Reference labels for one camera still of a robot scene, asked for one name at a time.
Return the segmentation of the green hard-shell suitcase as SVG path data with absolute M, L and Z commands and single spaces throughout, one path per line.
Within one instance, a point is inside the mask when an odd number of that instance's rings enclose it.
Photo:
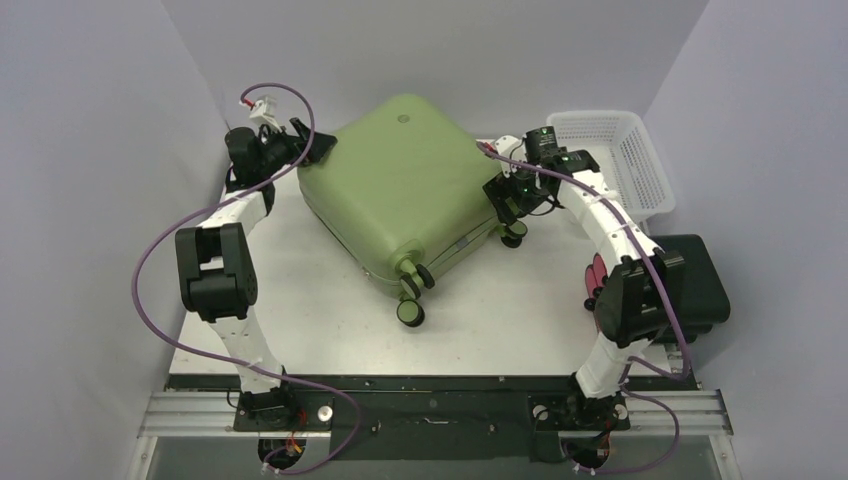
M 321 161 L 298 170 L 304 201 L 386 294 L 420 326 L 422 295 L 491 235 L 521 245 L 526 225 L 499 219 L 484 188 L 502 172 L 426 98 L 399 94 L 335 132 Z

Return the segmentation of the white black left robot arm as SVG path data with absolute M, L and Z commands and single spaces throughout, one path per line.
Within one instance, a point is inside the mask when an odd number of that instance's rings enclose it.
M 290 123 L 292 134 L 268 123 L 257 130 L 229 130 L 224 137 L 230 169 L 223 206 L 175 234 L 185 308 L 209 325 L 228 356 L 238 360 L 241 409 L 259 413 L 275 430 L 295 423 L 299 405 L 254 310 L 259 289 L 247 237 L 273 208 L 272 177 L 287 166 L 321 162 L 337 143 L 335 136 L 316 132 L 297 117 Z

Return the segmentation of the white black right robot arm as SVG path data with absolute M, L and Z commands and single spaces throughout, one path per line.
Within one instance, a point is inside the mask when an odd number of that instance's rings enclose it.
M 633 364 L 659 370 L 642 357 L 657 337 L 672 330 L 678 343 L 685 342 L 677 315 L 685 262 L 644 233 L 594 157 L 559 145 L 553 127 L 507 140 L 524 149 L 523 159 L 506 156 L 495 143 L 476 144 L 501 164 L 484 191 L 507 235 L 517 237 L 518 220 L 550 201 L 571 212 L 595 246 L 592 272 L 599 284 L 590 293 L 598 334 L 588 358 L 571 377 L 578 391 L 563 402 L 566 418 L 588 427 L 603 415 L 603 400 L 622 392 Z

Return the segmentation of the white perforated plastic basket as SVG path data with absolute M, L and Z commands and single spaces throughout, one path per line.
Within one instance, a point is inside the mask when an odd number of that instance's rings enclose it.
M 637 222 L 671 213 L 676 199 L 642 118 L 622 110 L 552 113 L 547 124 L 558 144 L 586 150 L 601 166 L 607 184 Z

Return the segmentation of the black and pink storage organizer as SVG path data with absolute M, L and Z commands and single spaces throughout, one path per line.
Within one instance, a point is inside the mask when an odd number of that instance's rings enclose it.
M 726 322 L 731 305 L 703 239 L 695 234 L 660 235 L 648 248 L 687 344 Z M 597 330 L 618 346 L 647 339 L 677 342 L 667 309 L 646 263 L 632 256 L 607 266 L 600 255 L 585 269 L 587 298 Z

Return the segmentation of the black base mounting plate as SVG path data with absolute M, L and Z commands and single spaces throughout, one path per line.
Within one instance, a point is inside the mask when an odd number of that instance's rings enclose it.
M 251 440 L 258 458 L 292 472 L 326 460 L 489 460 L 526 457 L 604 461 L 614 441 L 630 436 L 625 400 L 653 403 L 680 427 L 676 414 L 648 392 L 695 391 L 639 376 L 631 394 L 617 394 L 577 409 L 577 388 L 567 375 L 547 376 L 307 376 L 291 388 L 299 409 L 291 415 L 248 414 L 232 376 L 177 375 L 166 392 L 223 392 L 242 415 L 237 428 L 287 430 L 281 438 Z

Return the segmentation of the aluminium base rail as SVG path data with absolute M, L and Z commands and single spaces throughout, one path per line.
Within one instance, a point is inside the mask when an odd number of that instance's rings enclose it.
M 682 435 L 731 436 L 733 428 L 721 392 L 656 391 L 648 397 L 676 414 Z M 152 394 L 138 436 L 175 438 L 281 438 L 287 430 L 237 428 L 242 415 L 223 392 L 157 392 Z M 627 435 L 670 435 L 673 420 L 663 408 L 639 399 L 625 400 L 630 428 Z

